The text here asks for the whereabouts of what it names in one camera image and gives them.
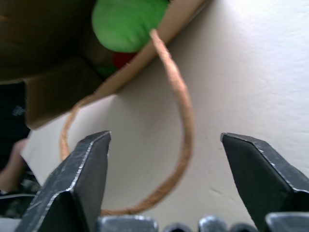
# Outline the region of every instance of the paper bag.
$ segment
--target paper bag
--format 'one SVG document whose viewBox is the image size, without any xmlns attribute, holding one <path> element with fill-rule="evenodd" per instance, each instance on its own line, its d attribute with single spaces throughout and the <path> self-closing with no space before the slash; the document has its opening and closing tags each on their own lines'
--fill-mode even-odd
<svg viewBox="0 0 309 232">
<path fill-rule="evenodd" d="M 172 1 L 157 29 L 163 42 L 165 44 L 170 42 L 208 1 Z M 81 57 L 92 65 L 108 63 L 110 59 L 109 51 L 98 43 L 92 30 L 89 30 L 89 25 L 85 31 L 81 39 L 82 47 L 79 49 Z M 155 56 L 155 48 L 149 42 L 129 64 L 101 85 L 98 75 L 91 70 L 93 68 L 91 65 L 88 66 L 82 60 L 68 61 L 63 59 L 52 65 L 50 65 L 50 60 L 44 61 L 39 69 L 26 66 L 14 68 L 14 71 L 4 68 L 1 70 L 0 65 L 0 81 L 5 77 L 3 73 L 6 73 L 7 78 L 5 80 L 13 80 L 14 78 L 15 80 L 21 78 L 26 80 L 28 93 L 27 124 L 31 129 L 36 129 L 71 109 L 82 97 L 93 93 L 96 87 L 98 88 L 95 90 L 95 94 L 85 101 L 85 104 L 118 92 Z"/>
</svg>

